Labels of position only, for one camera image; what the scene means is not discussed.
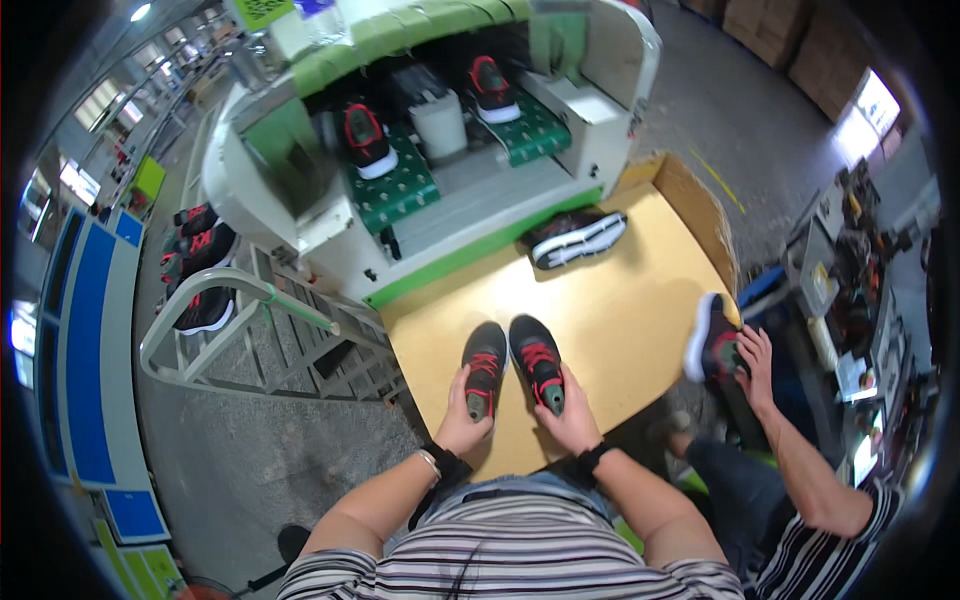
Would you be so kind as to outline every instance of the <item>sneaker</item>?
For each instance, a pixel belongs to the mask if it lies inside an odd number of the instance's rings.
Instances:
[[[167,285],[167,299],[173,296],[177,285]],[[183,335],[194,335],[201,331],[222,329],[233,315],[233,289],[211,287],[203,290],[190,300],[180,318],[174,322],[174,328]]]
[[[510,321],[510,355],[537,404],[559,416],[564,411],[564,376],[560,373],[560,351],[549,329],[530,315]]]
[[[750,372],[736,351],[737,328],[724,316],[723,302],[723,297],[714,292],[700,298],[697,323],[684,353],[684,372],[691,381],[726,381],[737,367]]]
[[[353,103],[344,114],[344,133],[350,162],[365,180],[381,177],[396,167],[396,150],[387,141],[384,128],[366,105]]]
[[[473,96],[480,118],[487,123],[508,123],[520,118],[516,92],[490,57],[473,59],[467,77],[467,93]]]
[[[473,330],[464,346],[461,366],[470,365],[467,376],[467,410],[474,422],[493,417],[500,383],[507,372],[507,334],[487,321]]]
[[[176,212],[174,213],[174,225],[177,227],[182,227],[184,224],[197,218],[207,211],[211,213],[213,212],[213,208],[210,206],[210,203],[203,203],[199,206],[194,206],[193,208],[187,208],[186,210]]]
[[[182,261],[182,278],[186,279],[203,269],[227,266],[236,254],[239,239],[226,223],[181,239],[177,254]]]
[[[184,225],[172,228],[170,233],[167,234],[167,239],[163,241],[163,256],[160,258],[160,266],[166,265],[171,256],[180,249],[180,240],[199,235],[223,222],[224,220],[218,217],[213,210],[205,210]]]
[[[627,215],[607,214],[596,207],[562,212],[546,224],[523,234],[520,241],[530,249],[538,269],[563,266],[580,256],[609,250],[627,230]]]

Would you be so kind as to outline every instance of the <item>black wristband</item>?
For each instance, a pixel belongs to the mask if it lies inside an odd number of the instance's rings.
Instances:
[[[596,481],[593,477],[593,470],[600,464],[600,457],[612,448],[606,442],[601,441],[593,449],[582,452],[577,457],[577,471],[583,477],[588,477],[590,481]]]
[[[424,444],[423,449],[426,450],[437,463],[437,469],[440,470],[441,479],[449,481],[462,469],[461,460],[454,456],[453,452],[439,447],[436,442]]]

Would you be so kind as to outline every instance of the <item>wooden board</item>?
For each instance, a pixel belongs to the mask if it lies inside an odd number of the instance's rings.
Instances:
[[[470,332],[529,313],[552,331],[563,360],[588,393],[602,431],[657,399],[681,376],[697,300],[723,279],[684,222],[651,183],[600,204],[629,224],[605,254],[560,269],[533,268],[519,245],[394,300],[384,324],[431,434],[446,411],[450,380]],[[538,427],[516,369],[503,382],[495,435],[467,457],[473,481],[529,473],[562,457]]]

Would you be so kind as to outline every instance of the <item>hand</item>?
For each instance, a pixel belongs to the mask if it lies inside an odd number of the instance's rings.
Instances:
[[[737,367],[733,377],[747,395],[750,407],[757,415],[776,408],[770,383],[770,358],[774,349],[767,332],[761,329],[757,333],[749,325],[744,325],[743,330],[736,334],[736,342],[737,351],[750,367],[750,375],[743,367]]]
[[[433,437],[433,441],[439,447],[453,452],[457,458],[470,452],[493,429],[493,419],[490,417],[473,422],[467,412],[467,395],[464,388],[467,385],[468,375],[470,375],[470,366],[466,365],[453,377],[444,422],[440,423],[440,429]]]
[[[564,411],[556,417],[549,408],[538,404],[534,407],[534,412],[561,446],[570,454],[580,456],[603,442],[603,436],[597,429],[597,422],[593,419],[587,403],[587,394],[577,383],[577,378],[566,364],[561,363],[560,371],[564,375]]]

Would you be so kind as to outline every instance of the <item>white container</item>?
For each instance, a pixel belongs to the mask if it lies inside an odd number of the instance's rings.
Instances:
[[[427,104],[410,107],[409,112],[426,157],[443,161],[463,151],[467,147],[467,128],[457,94],[448,89],[443,98],[434,97],[429,90],[422,95]]]
[[[332,44],[347,34],[347,26],[334,0],[294,0],[310,41],[317,46]]]

